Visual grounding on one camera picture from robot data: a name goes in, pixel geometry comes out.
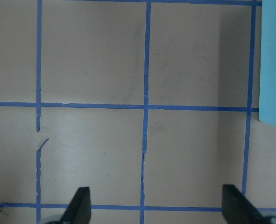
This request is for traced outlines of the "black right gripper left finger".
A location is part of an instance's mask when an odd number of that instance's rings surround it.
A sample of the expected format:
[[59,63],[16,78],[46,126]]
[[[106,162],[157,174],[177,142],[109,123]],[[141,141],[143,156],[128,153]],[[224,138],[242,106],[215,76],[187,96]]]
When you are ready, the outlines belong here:
[[89,224],[92,217],[89,187],[77,189],[66,211],[61,217],[62,224]]

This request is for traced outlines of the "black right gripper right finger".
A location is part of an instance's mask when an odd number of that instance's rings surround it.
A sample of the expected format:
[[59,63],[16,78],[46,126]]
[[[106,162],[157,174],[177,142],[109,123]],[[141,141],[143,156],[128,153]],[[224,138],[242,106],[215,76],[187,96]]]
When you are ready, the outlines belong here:
[[222,186],[222,216],[227,224],[263,224],[258,209],[233,184]]

